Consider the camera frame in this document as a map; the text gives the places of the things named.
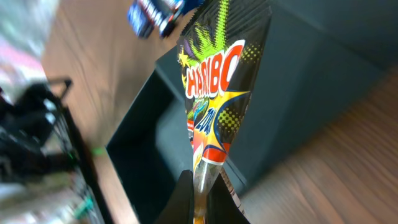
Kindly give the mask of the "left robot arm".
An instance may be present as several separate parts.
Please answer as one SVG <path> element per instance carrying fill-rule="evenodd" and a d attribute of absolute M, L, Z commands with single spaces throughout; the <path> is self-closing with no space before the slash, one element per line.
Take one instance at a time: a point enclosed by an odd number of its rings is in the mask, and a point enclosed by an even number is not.
<path fill-rule="evenodd" d="M 24 183 L 70 172 L 79 159 L 59 129 L 73 82 L 58 78 L 30 84 L 13 104 L 1 98 L 1 182 Z"/>

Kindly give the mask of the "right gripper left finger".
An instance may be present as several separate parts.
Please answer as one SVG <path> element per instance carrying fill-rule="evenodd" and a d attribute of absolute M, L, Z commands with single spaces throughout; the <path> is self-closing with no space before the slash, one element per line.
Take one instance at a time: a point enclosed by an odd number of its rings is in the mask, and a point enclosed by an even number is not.
<path fill-rule="evenodd" d="M 193 173 L 183 170 L 155 224 L 193 224 Z"/>

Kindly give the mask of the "dark green box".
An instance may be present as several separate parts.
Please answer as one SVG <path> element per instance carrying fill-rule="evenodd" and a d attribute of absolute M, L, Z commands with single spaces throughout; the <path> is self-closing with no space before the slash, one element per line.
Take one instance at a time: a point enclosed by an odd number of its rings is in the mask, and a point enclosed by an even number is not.
<path fill-rule="evenodd" d="M 276 1 L 225 169 L 252 223 L 397 222 L 397 2 Z M 177 51 L 107 145 L 141 223 L 192 166 Z"/>

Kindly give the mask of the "black Haribo candy bag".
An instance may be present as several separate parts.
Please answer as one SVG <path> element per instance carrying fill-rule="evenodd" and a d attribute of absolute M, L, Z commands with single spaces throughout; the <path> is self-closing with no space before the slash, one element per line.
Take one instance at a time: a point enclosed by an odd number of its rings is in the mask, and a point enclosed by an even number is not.
<path fill-rule="evenodd" d="M 178 40 L 195 223 L 208 219 L 207 197 L 248 109 L 271 17 L 266 0 L 205 1 Z"/>

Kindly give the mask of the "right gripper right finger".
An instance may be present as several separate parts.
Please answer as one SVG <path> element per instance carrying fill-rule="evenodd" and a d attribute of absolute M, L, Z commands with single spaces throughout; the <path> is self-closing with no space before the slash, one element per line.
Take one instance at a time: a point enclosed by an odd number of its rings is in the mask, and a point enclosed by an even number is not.
<path fill-rule="evenodd" d="M 208 224 L 249 224 L 233 201 L 220 174 L 207 196 L 206 222 Z"/>

